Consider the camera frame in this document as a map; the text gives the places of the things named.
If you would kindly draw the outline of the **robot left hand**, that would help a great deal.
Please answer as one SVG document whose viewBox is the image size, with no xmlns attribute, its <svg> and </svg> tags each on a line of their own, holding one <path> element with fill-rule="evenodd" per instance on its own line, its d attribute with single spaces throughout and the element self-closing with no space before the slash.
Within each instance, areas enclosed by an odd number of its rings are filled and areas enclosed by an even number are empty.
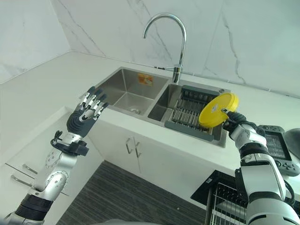
<svg viewBox="0 0 300 225">
<path fill-rule="evenodd" d="M 107 95 L 102 89 L 90 87 L 80 97 L 80 102 L 67 120 L 68 132 L 84 138 L 109 105 L 106 98 Z"/>
</svg>

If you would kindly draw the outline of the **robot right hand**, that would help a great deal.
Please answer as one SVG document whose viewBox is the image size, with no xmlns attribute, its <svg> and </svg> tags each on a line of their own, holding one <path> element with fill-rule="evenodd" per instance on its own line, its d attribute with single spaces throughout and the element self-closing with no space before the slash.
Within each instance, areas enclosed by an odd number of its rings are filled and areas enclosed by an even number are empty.
<svg viewBox="0 0 300 225">
<path fill-rule="evenodd" d="M 238 112 L 232 112 L 227 110 L 226 108 L 223 108 L 221 112 L 225 113 L 227 115 L 227 119 L 223 123 L 223 129 L 232 132 L 235 130 L 235 128 L 241 124 L 242 122 L 247 121 L 246 117 Z"/>
</svg>

